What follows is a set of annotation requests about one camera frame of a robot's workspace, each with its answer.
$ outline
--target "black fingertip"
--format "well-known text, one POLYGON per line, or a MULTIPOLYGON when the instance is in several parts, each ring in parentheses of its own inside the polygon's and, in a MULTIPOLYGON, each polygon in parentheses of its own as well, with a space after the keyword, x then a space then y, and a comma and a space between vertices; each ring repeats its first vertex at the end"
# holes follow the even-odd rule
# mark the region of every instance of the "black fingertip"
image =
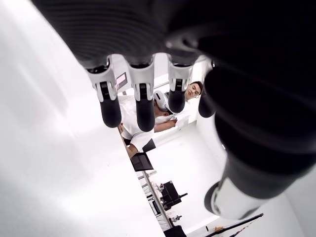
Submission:
POLYGON ((209 118, 215 113, 215 110, 210 105, 209 98, 206 94, 202 95, 199 100, 198 113, 203 118, 209 118))
POLYGON ((209 212, 212 212, 214 214, 214 211, 212 209, 212 205, 211 205, 211 199, 212 199, 212 195, 215 191, 215 189, 218 187, 219 182, 217 182, 216 184, 214 184, 206 193, 205 198, 204 198, 204 206, 206 208, 206 210, 208 210, 209 212))
POLYGON ((183 110, 186 98, 185 98, 185 91, 169 91, 169 98, 168 98, 168 104, 169 108, 174 113, 179 113, 183 110))
POLYGON ((154 101, 141 99, 136 101, 137 123, 144 132, 151 131, 155 126, 154 101))
POLYGON ((115 100, 105 99, 100 102, 100 106, 104 124, 112 128, 117 127, 122 119, 118 98, 116 97, 115 100))

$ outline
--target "man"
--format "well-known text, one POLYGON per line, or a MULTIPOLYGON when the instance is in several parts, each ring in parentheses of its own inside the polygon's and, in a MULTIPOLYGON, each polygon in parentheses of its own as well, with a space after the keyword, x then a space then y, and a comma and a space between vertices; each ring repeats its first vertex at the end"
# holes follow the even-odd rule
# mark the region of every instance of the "man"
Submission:
MULTIPOLYGON (((125 144, 128 156, 132 158, 137 152, 150 141, 154 134, 154 129, 149 132, 142 131, 137 124, 136 101, 134 96, 119 96, 119 107, 122 115, 121 124, 118 130, 125 144)), ((159 109, 157 102, 154 101, 155 118, 160 116, 167 117, 172 112, 163 112, 159 109)))
POLYGON ((170 120, 168 122, 156 125, 154 128, 155 132, 162 132, 172 127, 175 127, 178 120, 183 120, 187 118, 188 116, 190 116, 190 104, 188 103, 188 101, 201 95, 202 90, 203 90, 203 84, 200 81, 195 81, 195 82, 192 82, 190 85, 188 85, 186 91, 184 92, 184 95, 186 98, 186 104, 184 106, 183 111, 175 114, 175 117, 176 117, 175 120, 170 120))

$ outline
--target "table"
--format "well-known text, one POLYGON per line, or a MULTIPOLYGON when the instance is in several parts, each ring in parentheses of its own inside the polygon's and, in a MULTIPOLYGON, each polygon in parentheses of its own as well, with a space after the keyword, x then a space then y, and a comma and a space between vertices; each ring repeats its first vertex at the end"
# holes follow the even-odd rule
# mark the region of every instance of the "table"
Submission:
POLYGON ((144 179, 146 180, 146 183, 149 187, 149 190, 151 191, 152 195, 153 195, 153 199, 155 200, 159 210, 160 210, 160 213, 163 217, 163 219, 165 220, 167 226, 169 228, 172 228, 172 224, 171 222, 169 221, 169 217, 167 216, 167 213, 165 212, 164 208, 163 208, 163 205, 161 204, 160 202, 160 197, 158 195, 158 190, 154 188, 154 186, 152 186, 152 183, 150 182, 149 180, 149 177, 148 177, 148 174, 145 172, 145 171, 142 171, 143 173, 143 176, 144 176, 144 179))

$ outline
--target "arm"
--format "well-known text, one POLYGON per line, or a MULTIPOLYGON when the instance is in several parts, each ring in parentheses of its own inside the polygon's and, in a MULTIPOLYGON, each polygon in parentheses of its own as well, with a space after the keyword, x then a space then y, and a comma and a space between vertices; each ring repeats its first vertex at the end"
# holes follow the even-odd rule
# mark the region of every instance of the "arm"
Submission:
POLYGON ((172 127, 175 127, 176 126, 176 122, 177 122, 177 120, 175 119, 175 120, 170 120, 168 122, 159 124, 159 125, 154 127, 154 131, 155 132, 166 131, 166 130, 172 128, 172 127))
POLYGON ((128 153, 129 158, 132 158, 138 152, 137 148, 133 144, 130 144, 129 147, 128 147, 125 144, 124 139, 123 139, 122 136, 121 136, 121 139, 122 139, 122 141, 124 143, 124 146, 125 146, 125 149, 126 149, 126 151, 128 153))
MULTIPOLYGON (((119 126, 118 126, 118 131, 119 131, 119 133, 120 134, 122 134, 122 132, 123 132, 123 126, 122 126, 123 124, 121 123, 119 126)), ((123 144, 124 144, 124 146, 125 146, 125 149, 126 149, 126 151, 127 151, 127 153, 128 153, 128 156, 129 156, 129 158, 132 158, 137 152, 138 152, 138 150, 137 150, 137 148, 133 145, 133 144, 130 144, 129 145, 129 147, 125 144, 125 142, 124 142, 124 138, 121 136, 121 139, 122 139, 122 141, 123 141, 123 144)))

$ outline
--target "hand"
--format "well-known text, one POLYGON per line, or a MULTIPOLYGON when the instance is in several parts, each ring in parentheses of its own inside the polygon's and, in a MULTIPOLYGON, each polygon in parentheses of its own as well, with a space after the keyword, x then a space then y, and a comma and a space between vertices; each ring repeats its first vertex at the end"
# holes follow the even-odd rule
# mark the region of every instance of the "hand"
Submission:
POLYGON ((174 124, 176 124, 177 123, 177 121, 178 121, 178 119, 176 118, 176 119, 174 119, 174 120, 170 120, 170 122, 173 122, 174 124))
POLYGON ((119 126, 118 126, 118 131, 119 131, 119 133, 120 134, 122 134, 122 132, 123 132, 123 123, 121 123, 119 126))

